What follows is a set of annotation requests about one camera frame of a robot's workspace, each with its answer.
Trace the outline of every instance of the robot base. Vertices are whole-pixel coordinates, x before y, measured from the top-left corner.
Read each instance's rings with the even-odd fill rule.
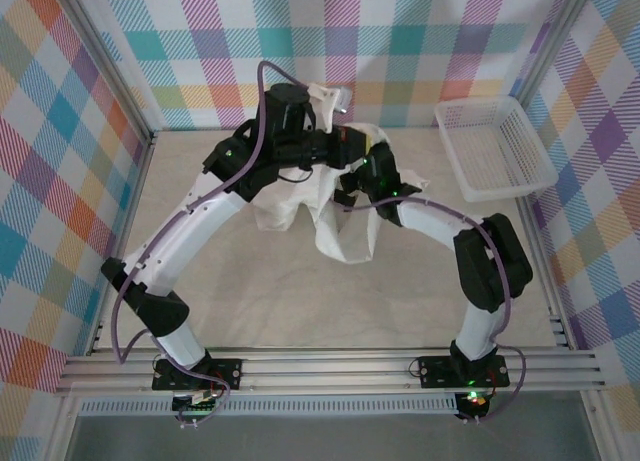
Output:
[[[211,382],[184,374],[167,359],[159,359],[153,366],[153,391],[204,391]],[[212,359],[209,353],[191,371],[225,380],[232,391],[240,388],[241,359]]]
[[[452,363],[451,356],[422,356],[418,358],[418,373],[422,388],[505,388],[509,386],[509,373],[504,357],[492,355],[487,359],[486,370],[476,376],[463,379]]]

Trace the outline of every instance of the white table surface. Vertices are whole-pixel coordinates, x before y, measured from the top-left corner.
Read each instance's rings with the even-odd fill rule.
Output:
[[[527,244],[513,200],[467,203],[436,129],[389,129],[399,167],[430,180],[434,200],[468,214],[509,216]],[[127,252],[142,244],[182,199],[223,131],[162,133],[140,199]],[[371,262],[345,265],[321,254],[306,208],[287,232],[260,232],[251,207],[227,222],[185,269],[175,290],[207,346],[445,347],[462,325],[467,300],[455,258],[425,236],[383,223]],[[98,345],[111,345],[103,312]],[[538,273],[514,302],[505,344],[554,346]],[[120,342],[142,323],[123,304]],[[143,338],[141,346],[151,346]]]

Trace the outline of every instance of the black bracket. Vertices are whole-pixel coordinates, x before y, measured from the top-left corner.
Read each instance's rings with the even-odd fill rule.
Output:
[[[533,279],[533,269],[513,225],[497,213],[482,225],[496,245],[504,264],[512,298],[517,298]],[[467,229],[453,238],[460,286],[467,299],[478,309],[494,313],[505,301],[498,266],[489,256],[488,246],[476,229]]]
[[[155,374],[151,389],[153,391],[204,391],[211,389],[211,382],[184,374],[167,359],[159,359],[153,367]],[[232,391],[240,388],[242,378],[241,359],[205,358],[193,368],[193,371],[221,378],[229,384]]]
[[[100,271],[111,285],[119,290],[127,279],[125,263],[121,259],[107,258]],[[124,301],[145,324],[151,334],[160,338],[182,326],[189,316],[189,306],[174,291],[166,296],[154,296],[146,292],[144,283],[131,283]]]
[[[279,83],[265,92],[265,132],[262,148],[251,169],[227,188],[247,202],[262,188],[275,183],[284,168],[311,171],[315,164],[343,169],[366,154],[366,134],[347,126],[333,126],[331,133],[316,129],[316,116],[306,88]],[[203,171],[227,181],[243,169],[258,140],[260,109],[230,138],[216,145],[205,159]]]
[[[505,388],[509,386],[509,373],[503,356],[492,356],[487,369],[473,379],[463,380],[454,367],[451,356],[422,356],[418,358],[420,387],[461,388],[473,391],[476,388]]]
[[[415,186],[403,183],[396,168],[396,161],[387,143],[374,144],[355,173],[340,176],[342,189],[334,191],[334,200],[340,204],[353,206],[356,198],[349,196],[356,190],[365,193],[372,203],[387,198],[403,198],[420,192]],[[382,219],[401,226],[398,215],[398,202],[376,207]]]

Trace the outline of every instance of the cable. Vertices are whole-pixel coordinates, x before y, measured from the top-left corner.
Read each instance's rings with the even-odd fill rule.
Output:
[[[409,365],[409,368],[407,369],[407,371],[409,372],[409,374],[411,376],[413,376],[414,378],[419,378],[420,374],[414,374],[413,371],[411,371],[411,366],[413,366],[413,363],[415,363],[416,361],[418,361],[418,358],[414,359],[413,361],[411,361],[411,364]]]
[[[162,354],[158,353],[153,357],[153,361],[151,361],[151,369],[153,369],[154,373],[157,373],[158,371],[156,371],[156,363],[158,362],[158,358],[162,356]]]
[[[480,224],[478,224],[473,219],[468,218],[467,216],[465,216],[464,214],[460,213],[459,211],[456,211],[455,209],[452,209],[452,208],[450,208],[448,206],[445,206],[443,204],[436,203],[435,201],[431,201],[431,200],[428,200],[428,199],[422,199],[422,198],[414,198],[414,197],[411,197],[411,196],[396,196],[396,197],[392,197],[392,198],[381,199],[379,201],[376,201],[374,203],[371,203],[371,204],[368,204],[368,205],[364,205],[364,206],[353,206],[353,207],[351,207],[351,206],[344,206],[344,205],[339,204],[339,203],[335,203],[335,204],[341,206],[344,211],[349,211],[350,212],[350,211],[361,211],[361,210],[365,210],[365,209],[376,208],[376,207],[382,206],[384,204],[398,203],[398,202],[424,204],[425,206],[431,206],[432,208],[435,208],[435,209],[437,209],[439,211],[447,213],[450,216],[453,216],[454,218],[457,218],[457,219],[461,220],[462,222],[470,225],[471,227],[473,227],[474,229],[476,229],[480,233],[480,235],[482,236],[484,241],[487,243],[487,246],[489,246],[489,249],[491,250],[491,253],[493,254],[493,258],[494,258],[494,260],[496,262],[496,266],[498,267],[498,274],[500,275],[500,282],[502,283],[502,291],[503,291],[503,294],[504,294],[505,309],[504,309],[504,318],[502,320],[502,324],[500,324],[500,326],[498,326],[498,328],[491,334],[491,336],[489,337],[489,341],[494,343],[500,349],[509,349],[509,350],[515,351],[518,354],[518,356],[520,357],[520,361],[522,363],[522,371],[520,373],[520,379],[518,380],[518,384],[516,385],[515,389],[513,390],[513,393],[511,393],[511,396],[509,396],[509,398],[504,403],[502,403],[500,406],[498,406],[493,412],[489,413],[487,416],[485,416],[483,418],[483,421],[486,422],[486,421],[488,421],[488,420],[490,420],[492,418],[495,418],[498,414],[503,412],[511,403],[513,403],[515,398],[520,393],[520,390],[522,389],[522,386],[524,385],[524,378],[525,378],[526,373],[527,373],[527,359],[525,358],[524,353],[522,352],[522,350],[520,348],[516,348],[514,346],[505,346],[505,345],[499,344],[496,341],[496,336],[498,336],[499,334],[504,332],[505,329],[507,329],[507,326],[509,325],[509,320],[511,319],[511,302],[512,302],[512,300],[511,300],[511,292],[510,292],[510,289],[509,289],[509,280],[507,279],[507,273],[505,271],[504,263],[502,262],[502,258],[500,257],[500,253],[498,252],[498,248],[496,247],[495,243],[491,239],[491,236],[489,236],[489,233],[487,233],[487,231],[482,226],[480,226]]]
[[[185,374],[187,374],[189,376],[193,376],[195,378],[204,379],[204,380],[207,380],[207,381],[214,382],[214,383],[216,383],[218,385],[224,386],[225,393],[226,393],[225,397],[222,399],[222,401],[220,403],[216,403],[216,409],[213,410],[208,416],[206,416],[205,418],[200,420],[200,423],[203,423],[204,421],[208,420],[226,402],[226,400],[229,398],[229,394],[230,394],[230,391],[231,391],[229,385],[223,379],[214,378],[212,376],[206,376],[206,375],[203,375],[203,374],[200,374],[200,373],[195,373],[193,371],[190,371],[190,370],[186,369],[185,367],[181,366],[180,364],[178,364],[178,362],[175,359],[173,359],[166,352],[166,350],[157,341],[157,339],[153,335],[151,335],[149,333],[148,329],[143,329],[142,331],[138,332],[131,339],[131,341],[129,341],[129,344],[127,345],[125,350],[123,352],[120,352],[120,346],[119,346],[119,343],[118,343],[118,313],[120,311],[120,306],[122,305],[122,300],[124,299],[124,295],[127,292],[127,289],[129,289],[129,286],[131,285],[131,282],[133,281],[133,279],[136,277],[136,275],[138,274],[138,272],[140,271],[140,269],[144,265],[144,261],[146,261],[146,259],[151,255],[151,253],[153,252],[155,247],[158,245],[158,243],[160,243],[160,241],[169,232],[169,230],[171,230],[171,228],[173,228],[176,225],[176,223],[178,221],[180,221],[180,219],[182,219],[188,213],[193,212],[198,207],[200,207],[203,204],[211,201],[213,198],[218,196],[220,193],[224,192],[224,190],[226,190],[228,187],[230,187],[233,184],[235,184],[240,178],[242,178],[242,176],[244,176],[251,169],[251,167],[255,164],[256,160],[258,159],[258,156],[260,155],[260,151],[262,149],[262,145],[264,143],[266,118],[267,118],[267,112],[266,112],[267,108],[266,108],[265,90],[264,90],[264,68],[265,67],[269,67],[269,68],[273,69],[274,71],[276,71],[278,74],[280,74],[285,79],[287,79],[288,81],[292,82],[293,84],[296,84],[296,85],[302,86],[302,87],[307,87],[304,83],[302,83],[302,82],[298,81],[297,79],[293,78],[292,76],[287,74],[285,71],[283,71],[280,67],[276,66],[275,64],[273,64],[273,63],[271,63],[269,61],[263,60],[263,61],[260,61],[260,63],[258,63],[258,70],[257,70],[257,77],[258,77],[258,136],[257,136],[256,145],[254,147],[254,150],[251,153],[251,156],[249,157],[249,159],[247,160],[247,163],[236,174],[231,176],[229,179],[227,179],[225,182],[223,182],[220,186],[218,186],[217,188],[213,189],[212,191],[210,191],[206,195],[202,196],[201,198],[195,200],[193,203],[185,206],[185,208],[183,210],[178,211],[172,218],[170,218],[166,222],[166,224],[160,229],[160,231],[158,231],[158,233],[153,237],[153,239],[151,241],[149,241],[149,244],[145,247],[144,251],[140,255],[140,258],[138,258],[138,261],[136,262],[136,264],[131,268],[131,272],[128,274],[127,278],[124,280],[124,282],[122,283],[122,286],[118,290],[118,295],[117,295],[116,301],[115,301],[115,303],[113,305],[113,310],[111,311],[111,344],[112,344],[112,348],[113,348],[113,353],[114,353],[114,355],[116,357],[116,362],[118,364],[123,364],[126,361],[127,357],[129,356],[129,353],[131,352],[131,349],[133,348],[134,344],[144,334],[149,334],[151,336],[151,339],[155,343],[155,345],[160,350],[160,352],[162,354],[164,354],[166,359],[168,359],[169,362],[176,369],[178,369],[179,371],[181,371],[181,372],[183,372],[183,373],[185,373]],[[189,425],[189,426],[196,427],[196,423],[194,422],[192,425]]]
[[[496,375],[491,370],[489,370],[489,378],[491,378],[491,384],[493,385],[493,390],[491,391],[491,397],[493,398],[496,395],[496,389],[498,389],[498,382],[496,381]]]
[[[305,181],[309,181],[311,176],[313,176],[313,168],[311,168],[311,171],[309,171],[309,176],[303,179],[289,179],[289,178],[285,178],[284,176],[281,176],[280,174],[278,175],[278,179],[281,179],[282,181],[286,181],[287,183],[300,184],[300,183],[304,183]]]

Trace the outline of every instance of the black mounting bracket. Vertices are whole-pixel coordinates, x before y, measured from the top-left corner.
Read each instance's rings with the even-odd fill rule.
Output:
[[[159,359],[153,367],[153,391],[205,391],[211,389],[211,382],[184,374],[167,359]],[[192,368],[192,371],[221,378],[229,384],[232,391],[240,388],[242,378],[241,359],[212,359],[208,353],[205,359]]]
[[[494,242],[504,264],[510,295],[517,298],[533,279],[533,269],[509,218],[496,213],[481,225]],[[466,229],[453,238],[460,286],[478,309],[494,313],[504,303],[502,279],[480,232]]]
[[[451,356],[422,356],[418,358],[420,387],[460,388],[467,392],[476,388],[505,388],[509,386],[509,373],[503,356],[491,356],[486,371],[473,379],[462,379]]]
[[[374,144],[363,159],[362,165],[354,173],[340,176],[340,184],[342,189],[334,191],[333,199],[346,206],[355,204],[356,197],[350,194],[356,190],[365,193],[372,203],[393,197],[404,198],[420,192],[415,186],[402,182],[395,157],[387,143]],[[376,207],[376,211],[382,219],[402,226],[398,215],[400,202],[382,204]]]
[[[117,258],[107,258],[100,268],[116,291],[127,279],[124,268],[125,263]],[[156,338],[171,334],[189,316],[189,306],[174,291],[166,296],[154,296],[147,293],[144,283],[129,284],[124,301]]]

